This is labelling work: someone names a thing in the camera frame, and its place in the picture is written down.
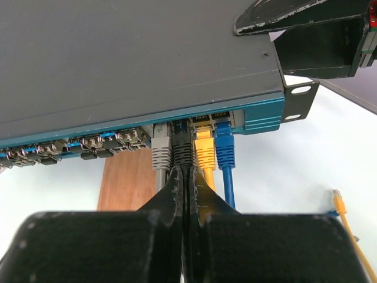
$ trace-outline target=white background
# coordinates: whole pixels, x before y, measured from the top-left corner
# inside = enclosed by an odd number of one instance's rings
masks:
[[[287,78],[289,83],[305,79]],[[360,246],[377,271],[377,116],[320,88],[309,117],[279,131],[236,136],[236,206],[248,213],[323,213],[339,189]],[[0,175],[0,255],[41,210],[95,210],[104,160],[63,160]],[[215,172],[223,196],[221,171]]]

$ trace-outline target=mounting hole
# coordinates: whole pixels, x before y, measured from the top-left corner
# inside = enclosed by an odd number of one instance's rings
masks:
[[[311,86],[306,86],[306,87],[298,87],[292,90],[292,94],[302,94],[302,93],[307,93],[312,87]]]
[[[301,117],[301,114],[291,115],[291,116],[285,117],[285,120],[293,120],[293,119],[297,119],[297,118],[300,118],[300,117]]]

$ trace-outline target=yellow ethernet cable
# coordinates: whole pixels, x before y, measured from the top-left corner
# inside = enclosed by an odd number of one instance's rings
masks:
[[[335,205],[336,212],[339,214],[339,216],[340,216],[340,218],[343,222],[343,226],[346,229],[346,231],[347,231],[347,233],[348,233],[348,235],[351,239],[352,245],[353,245],[354,249],[356,250],[358,257],[360,258],[366,272],[368,273],[369,278],[371,279],[371,281],[373,283],[377,283],[376,274],[373,272],[371,265],[369,264],[365,255],[361,251],[358,243],[355,240],[355,237],[353,237],[353,233],[351,231],[351,228],[348,225],[348,221],[346,219],[346,213],[347,213],[346,206],[344,204],[342,196],[340,195],[340,192],[338,190],[334,190],[333,192],[334,192],[333,202],[334,202],[334,205]]]
[[[211,189],[214,187],[213,171],[216,169],[214,160],[214,138],[209,127],[201,127],[196,133],[195,150],[199,167],[204,172],[204,178]]]

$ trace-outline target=ethernet port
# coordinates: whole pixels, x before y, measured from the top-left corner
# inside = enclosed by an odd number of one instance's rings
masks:
[[[220,112],[220,113],[212,114],[211,116],[212,116],[212,120],[217,120],[217,119],[229,118],[230,113],[228,111]]]
[[[201,116],[193,117],[193,123],[206,122],[206,121],[210,121],[209,115],[201,115]]]

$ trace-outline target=ethernet cable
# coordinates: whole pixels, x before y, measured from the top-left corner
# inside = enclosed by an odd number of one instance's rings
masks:
[[[353,245],[354,249],[356,250],[356,253],[357,253],[359,259],[361,260],[361,262],[362,262],[362,264],[363,264],[363,266],[366,270],[366,273],[368,273],[369,278],[371,279],[371,281],[373,283],[377,283],[376,274],[374,273],[374,271],[373,271],[371,265],[369,264],[368,260],[366,259],[365,255],[361,251],[355,237],[353,236],[351,228],[348,225],[348,221],[347,221],[347,218],[346,218],[346,213],[347,213],[346,206],[343,202],[342,196],[340,195],[340,192],[338,190],[334,190],[333,193],[334,193],[333,202],[334,202],[334,205],[335,205],[335,208],[336,208],[336,212],[339,214],[339,216],[340,216],[340,218],[343,222],[343,226],[344,226],[344,228],[346,229],[346,231],[349,235],[349,238],[352,242],[352,245]]]
[[[234,137],[228,123],[219,123],[215,138],[217,165],[223,171],[225,201],[236,208],[233,191],[232,169],[236,167],[234,158]]]
[[[194,137],[190,133],[190,125],[187,120],[174,122],[171,144],[173,146],[173,164],[192,167],[194,164]]]
[[[204,172],[204,179],[211,189],[214,186],[213,171],[216,169],[214,161],[214,138],[210,127],[200,127],[196,133],[195,150],[199,167]]]
[[[171,127],[167,123],[154,126],[154,137],[151,139],[152,167],[156,171],[156,192],[160,191],[166,182],[166,174],[171,162]]]

